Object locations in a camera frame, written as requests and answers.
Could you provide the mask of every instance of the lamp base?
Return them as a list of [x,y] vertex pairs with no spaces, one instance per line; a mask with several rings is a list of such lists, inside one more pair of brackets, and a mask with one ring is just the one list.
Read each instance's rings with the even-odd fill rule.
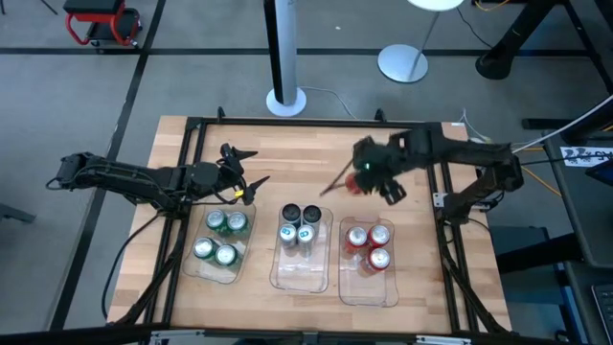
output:
[[[411,68],[415,59],[418,58],[418,64],[415,66],[415,71],[411,75]],[[420,51],[406,44],[394,44],[385,47],[377,59],[379,70],[385,77],[392,81],[398,82],[415,82],[419,81],[426,72],[428,72],[428,60]]]
[[300,87],[297,88],[296,102],[294,104],[285,105],[277,102],[275,98],[275,89],[270,90],[266,96],[266,106],[271,113],[280,117],[292,117],[300,114],[307,106],[307,95]]

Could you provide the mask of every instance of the floor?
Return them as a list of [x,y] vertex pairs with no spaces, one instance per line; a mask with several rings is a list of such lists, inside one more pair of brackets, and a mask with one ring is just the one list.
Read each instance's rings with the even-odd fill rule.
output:
[[[85,150],[106,154],[118,119],[129,120],[125,135],[120,131],[112,142],[113,149],[119,149],[118,159],[146,164],[162,115],[214,115],[221,105],[228,116],[272,116],[264,104],[272,88],[268,56],[244,50],[267,47],[261,1],[126,0],[141,12],[141,46],[148,41],[160,52],[148,57],[92,54],[91,47],[80,47],[66,33],[63,1],[48,2],[60,15],[38,1],[5,0],[7,14],[0,16],[0,202],[37,215],[29,225],[0,222],[3,334],[48,327],[92,197],[91,191],[44,189],[60,157]],[[572,3],[602,63],[613,72],[612,35],[601,14],[591,1]],[[298,57],[299,83],[336,91],[360,119],[370,119],[383,108],[391,120],[457,121],[465,108],[482,134],[497,142],[523,142],[539,132],[522,129],[522,118],[577,118],[607,95],[587,57],[518,57],[505,80],[482,78],[474,69],[475,56],[429,57],[423,80],[395,83],[379,73],[375,54],[347,54],[337,48],[418,45],[430,13],[404,0],[311,0],[297,6],[299,47],[332,49]],[[156,7],[162,16],[150,33]],[[484,12],[465,1],[460,9],[474,30],[493,44],[522,5]],[[86,30],[83,25],[76,28],[82,35]],[[177,48],[236,50],[200,50],[198,55],[168,50]],[[451,11],[440,16],[427,48],[487,47]],[[547,16],[523,48],[583,49],[562,7]],[[302,118],[348,118],[328,93],[307,91],[307,99]],[[542,156],[521,153],[526,160]],[[555,183],[547,165],[534,166],[534,172]],[[104,199],[66,327],[103,324],[103,283],[133,212],[134,207],[119,196],[108,194]],[[488,214],[488,220],[491,225],[544,226],[552,237],[571,231],[561,199],[529,177],[524,188],[508,194]],[[521,334],[551,337],[563,328],[552,306],[517,300],[510,301],[509,308],[513,327]]]

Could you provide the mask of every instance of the stool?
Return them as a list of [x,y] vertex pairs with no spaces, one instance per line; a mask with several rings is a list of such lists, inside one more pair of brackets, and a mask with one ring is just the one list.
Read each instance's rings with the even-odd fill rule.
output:
[[415,82],[423,78],[428,71],[428,60],[421,53],[428,37],[434,29],[439,13],[457,8],[464,0],[408,0],[412,5],[426,11],[434,12],[434,17],[425,35],[425,39],[417,50],[406,44],[393,44],[385,47],[377,59],[381,73],[385,77],[399,82]]
[[[66,0],[64,10],[68,13],[66,29],[78,44],[91,42],[98,47],[101,41],[109,40],[138,48],[134,38],[138,31],[143,30],[140,14],[135,9],[127,9],[124,0]],[[71,27],[73,17],[92,23],[85,39],[80,39]]]

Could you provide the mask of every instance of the red stool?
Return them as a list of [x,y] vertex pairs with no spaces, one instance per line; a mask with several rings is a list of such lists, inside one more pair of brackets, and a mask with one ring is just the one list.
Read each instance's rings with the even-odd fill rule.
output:
[[[124,0],[66,0],[64,10],[68,13],[66,29],[78,44],[91,42],[91,45],[98,47],[101,41],[108,40],[138,48],[134,38],[143,30],[140,14],[135,9],[127,9]],[[85,39],[80,39],[71,27],[73,17],[92,23]]]

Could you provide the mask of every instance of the black can lid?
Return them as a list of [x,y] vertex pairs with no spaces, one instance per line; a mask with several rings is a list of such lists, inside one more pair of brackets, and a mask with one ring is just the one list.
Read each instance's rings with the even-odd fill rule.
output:
[[300,207],[298,207],[296,204],[287,204],[281,210],[281,214],[285,220],[298,220],[300,218]]
[[305,221],[314,223],[319,221],[322,217],[322,210],[315,205],[308,205],[304,211]]

